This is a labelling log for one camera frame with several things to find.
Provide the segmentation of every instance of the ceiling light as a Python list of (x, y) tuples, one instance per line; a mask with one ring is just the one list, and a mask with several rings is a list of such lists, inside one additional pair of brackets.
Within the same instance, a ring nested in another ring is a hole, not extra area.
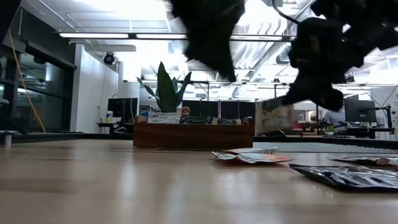
[(170, 40), (186, 40), (185, 34), (137, 34), (138, 39), (170, 39)]
[(129, 34), (106, 34), (106, 33), (60, 33), (64, 38), (77, 39), (128, 39)]
[[(135, 33), (60, 33), (71, 39), (135, 39), (135, 40), (187, 40), (185, 34), (135, 34)], [(232, 35), (231, 41), (245, 42), (290, 42), (292, 35)]]

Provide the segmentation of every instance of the cable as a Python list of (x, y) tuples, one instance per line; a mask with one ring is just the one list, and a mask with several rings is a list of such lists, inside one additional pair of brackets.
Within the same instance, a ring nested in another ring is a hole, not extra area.
[(276, 12), (278, 12), (278, 14), (279, 14), (280, 16), (282, 16), (283, 18), (287, 19), (287, 20), (290, 21), (290, 22), (294, 22), (295, 24), (300, 24), (299, 21), (297, 21), (297, 20), (291, 18), (290, 16), (284, 14), (283, 12), (281, 12), (281, 11), (276, 7), (276, 5), (275, 5), (275, 0), (271, 0), (271, 4), (272, 4), (272, 8), (274, 8), (274, 10), (275, 10)]
[(134, 124), (134, 115), (132, 113), (132, 98), (130, 98), (130, 112), (131, 112), (131, 117), (132, 117), (132, 123)]
[(107, 66), (104, 65), (104, 68), (105, 68), (105, 72), (104, 72), (104, 79), (103, 79), (103, 81), (102, 81), (101, 99), (99, 100), (99, 105), (98, 105), (98, 113), (99, 113), (99, 121), (100, 121), (100, 123), (101, 123), (101, 121), (102, 121), (102, 118), (101, 118), (101, 105), (102, 105), (102, 99), (103, 99), (103, 97), (104, 97), (104, 89), (105, 89), (105, 79), (106, 79), (106, 69), (107, 69)]
[(384, 104), (386, 104), (387, 100), (391, 97), (391, 95), (395, 92), (395, 90), (397, 89), (398, 85), (396, 85), (396, 87), (391, 91), (390, 95), (388, 95), (388, 97), (386, 98), (386, 100), (384, 100), (383, 104), (381, 105), (381, 108), (384, 107)]
[(43, 125), (43, 122), (42, 122), (42, 120), (40, 119), (40, 117), (38, 116), (38, 114), (37, 114), (37, 112), (36, 112), (36, 109), (35, 109), (35, 107), (33, 106), (32, 100), (30, 100), (29, 93), (28, 93), (28, 91), (27, 91), (27, 89), (26, 89), (24, 76), (22, 75), (21, 67), (19, 66), (18, 57), (17, 57), (17, 53), (16, 53), (16, 51), (15, 51), (14, 41), (12, 40), (11, 32), (9, 31), (8, 34), (9, 34), (9, 36), (10, 36), (11, 47), (12, 47), (12, 53), (14, 54), (14, 59), (15, 59), (15, 62), (16, 62), (16, 64), (17, 64), (17, 69), (18, 69), (19, 76), (20, 76), (20, 78), (21, 78), (21, 80), (22, 80), (22, 86), (24, 87), (25, 92), (26, 92), (26, 97), (27, 97), (27, 99), (28, 99), (28, 101), (29, 101), (30, 107), (31, 107), (32, 110), (33, 110), (33, 113), (35, 114), (35, 117), (37, 118), (37, 120), (38, 120), (39, 123), (40, 123), (40, 127), (42, 128), (43, 132), (46, 133), (46, 130), (45, 130), (44, 125)]
[(114, 89), (114, 94), (111, 97), (112, 99), (114, 96), (119, 98), (118, 90), (119, 90), (119, 63), (116, 64), (116, 87)]
[[(391, 97), (391, 95), (394, 93), (394, 91), (397, 89), (397, 87), (398, 87), (398, 85), (396, 85), (396, 87), (391, 91), (391, 93), (390, 93), (390, 95), (386, 98), (386, 100), (384, 101), (384, 103), (382, 104), (382, 105), (380, 105), (380, 103), (378, 103), (364, 88), (362, 88), (362, 86), (360, 85), (360, 84), (358, 84), (358, 83), (356, 83), (355, 82), (355, 84), (357, 84), (377, 105), (379, 105), (379, 107), (380, 108), (383, 108), (384, 107), (384, 104), (387, 102), (387, 100)], [(386, 114), (386, 112), (384, 111), (384, 110), (382, 110), (383, 111), (383, 113), (384, 113), (384, 117), (386, 117), (386, 120), (388, 121), (388, 118), (387, 118), (387, 114)]]
[(91, 48), (93, 49), (93, 52), (96, 53), (96, 54), (98, 55), (98, 57), (102, 58), (103, 56), (100, 55), (100, 54), (94, 49), (93, 44), (91, 43), (91, 41), (89, 41), (89, 40), (87, 40), (87, 41), (88, 41), (88, 43), (90, 44)]
[(391, 97), (391, 95), (394, 93), (394, 91), (397, 89), (398, 85), (396, 85), (396, 87), (391, 91), (390, 95), (388, 95), (388, 97), (386, 98), (386, 100), (384, 100), (383, 104), (381, 105), (381, 107), (384, 107), (384, 105), (386, 104), (387, 100)]

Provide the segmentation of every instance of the wooden planter box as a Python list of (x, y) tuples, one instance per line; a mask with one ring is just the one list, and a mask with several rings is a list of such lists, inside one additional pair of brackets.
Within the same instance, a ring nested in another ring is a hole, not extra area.
[(254, 128), (247, 125), (148, 124), (134, 125), (134, 147), (163, 149), (234, 149), (252, 147)]

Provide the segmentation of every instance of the black snack bag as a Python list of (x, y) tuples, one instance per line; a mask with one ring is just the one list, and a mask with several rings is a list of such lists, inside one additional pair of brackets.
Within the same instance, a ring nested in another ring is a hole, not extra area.
[(336, 190), (398, 192), (398, 172), (366, 167), (301, 166), (290, 168)]
[(398, 157), (393, 156), (349, 156), (330, 160), (359, 164), (362, 166), (396, 166), (396, 164), (398, 164)]
[(187, 29), (189, 41), (185, 55), (216, 70), (235, 82), (229, 48), (232, 31), (244, 14), (244, 0), (170, 0), (172, 13)]

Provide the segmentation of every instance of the person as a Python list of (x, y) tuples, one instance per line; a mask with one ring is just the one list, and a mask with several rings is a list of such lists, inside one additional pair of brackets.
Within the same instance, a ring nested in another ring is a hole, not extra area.
[(335, 112), (335, 111), (328, 111), (326, 112), (323, 119), (329, 124), (333, 125), (337, 131), (346, 131), (348, 124), (346, 123), (346, 111), (343, 107)]
[(190, 113), (191, 113), (191, 110), (187, 106), (184, 106), (181, 109), (180, 124), (188, 124), (188, 117), (189, 117)]
[(323, 119), (328, 124), (333, 124), (333, 123), (337, 123), (337, 122), (345, 122), (346, 121), (346, 112), (344, 111), (344, 108), (340, 109), (337, 112), (328, 111), (328, 112), (326, 112)]
[(191, 113), (191, 110), (187, 106), (184, 106), (181, 109), (181, 116), (189, 116), (190, 113)]

